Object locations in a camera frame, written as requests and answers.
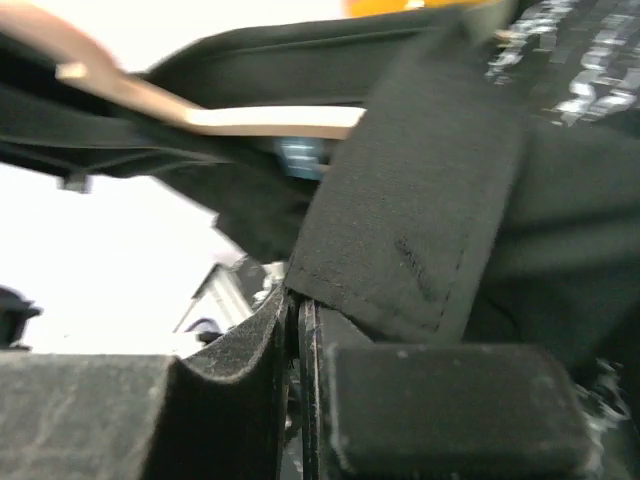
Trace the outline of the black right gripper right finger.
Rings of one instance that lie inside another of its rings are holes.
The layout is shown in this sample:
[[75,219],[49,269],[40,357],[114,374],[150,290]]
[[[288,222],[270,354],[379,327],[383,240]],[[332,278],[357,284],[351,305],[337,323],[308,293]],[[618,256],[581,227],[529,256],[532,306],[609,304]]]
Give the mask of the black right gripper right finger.
[[574,479],[594,447],[566,370],[532,345],[374,343],[297,313],[307,479]]

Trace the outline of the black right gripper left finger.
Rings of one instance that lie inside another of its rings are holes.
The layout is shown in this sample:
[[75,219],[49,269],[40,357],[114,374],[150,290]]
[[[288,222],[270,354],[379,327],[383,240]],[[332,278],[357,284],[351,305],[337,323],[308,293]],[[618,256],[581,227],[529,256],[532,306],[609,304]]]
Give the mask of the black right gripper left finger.
[[275,479],[283,297],[187,358],[1,356],[5,479]]

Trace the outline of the black button shirt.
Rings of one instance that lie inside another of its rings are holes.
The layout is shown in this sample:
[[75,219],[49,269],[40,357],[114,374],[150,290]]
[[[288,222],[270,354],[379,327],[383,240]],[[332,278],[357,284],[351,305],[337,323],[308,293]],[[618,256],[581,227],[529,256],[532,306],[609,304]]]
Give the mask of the black button shirt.
[[151,174],[381,340],[527,342],[639,393],[639,5],[533,1],[245,28],[143,75],[205,109],[366,110],[343,140],[209,136],[59,82],[1,32],[1,147]]

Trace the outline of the beige plastic hanger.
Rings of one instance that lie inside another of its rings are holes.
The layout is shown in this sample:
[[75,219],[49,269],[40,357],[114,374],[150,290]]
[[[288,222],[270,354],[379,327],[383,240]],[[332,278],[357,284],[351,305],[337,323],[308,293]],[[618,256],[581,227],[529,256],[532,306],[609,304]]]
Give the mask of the beige plastic hanger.
[[205,109],[124,72],[84,32],[28,1],[1,3],[1,32],[49,56],[59,82],[201,135],[343,140],[366,112],[344,106]]

